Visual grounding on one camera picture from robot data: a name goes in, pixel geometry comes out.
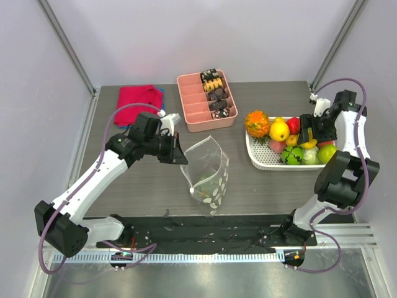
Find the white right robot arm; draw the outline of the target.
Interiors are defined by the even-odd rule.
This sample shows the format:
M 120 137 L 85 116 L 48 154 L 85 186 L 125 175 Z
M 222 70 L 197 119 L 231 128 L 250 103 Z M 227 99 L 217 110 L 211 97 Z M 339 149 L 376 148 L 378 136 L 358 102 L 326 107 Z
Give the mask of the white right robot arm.
M 356 93 L 348 90 L 339 91 L 332 102 L 312 95 L 314 112 L 300 116 L 299 144 L 310 137 L 335 141 L 337 151 L 320 172 L 314 196 L 283 222 L 280 237 L 287 245 L 306 242 L 328 215 L 347 215 L 360 207 L 379 172 L 379 163 L 370 159 L 365 146 L 367 109 L 355 99 Z

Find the red apple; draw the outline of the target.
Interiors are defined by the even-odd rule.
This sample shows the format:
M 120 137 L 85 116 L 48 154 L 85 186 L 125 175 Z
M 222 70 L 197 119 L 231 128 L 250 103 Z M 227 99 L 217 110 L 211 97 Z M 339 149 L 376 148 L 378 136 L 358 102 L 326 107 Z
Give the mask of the red apple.
M 298 135 L 300 133 L 300 119 L 298 117 L 292 117 L 286 121 L 286 124 L 289 127 L 289 131 L 291 135 Z

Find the clear polka dot zip bag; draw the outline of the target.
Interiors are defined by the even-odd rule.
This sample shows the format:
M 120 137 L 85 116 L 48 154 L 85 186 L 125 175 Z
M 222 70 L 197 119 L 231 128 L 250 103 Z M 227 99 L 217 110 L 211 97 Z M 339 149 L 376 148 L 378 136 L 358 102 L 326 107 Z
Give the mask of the clear polka dot zip bag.
M 210 135 L 186 149 L 188 164 L 180 166 L 191 198 L 206 217 L 215 216 L 225 200 L 230 158 Z

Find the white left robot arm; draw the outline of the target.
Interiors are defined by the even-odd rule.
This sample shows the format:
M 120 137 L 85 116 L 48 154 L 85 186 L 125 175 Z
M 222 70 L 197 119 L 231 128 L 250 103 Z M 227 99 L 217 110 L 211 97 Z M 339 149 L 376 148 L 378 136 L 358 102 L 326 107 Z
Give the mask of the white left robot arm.
M 128 130 L 110 137 L 98 159 L 67 191 L 49 204 L 37 204 L 34 212 L 39 235 L 67 258 L 85 245 L 105 240 L 120 248 L 128 246 L 131 226 L 121 216 L 94 220 L 84 216 L 106 188 L 144 156 L 155 156 L 166 164 L 188 164 L 174 130 L 180 119 L 179 114 L 164 111 L 142 112 Z

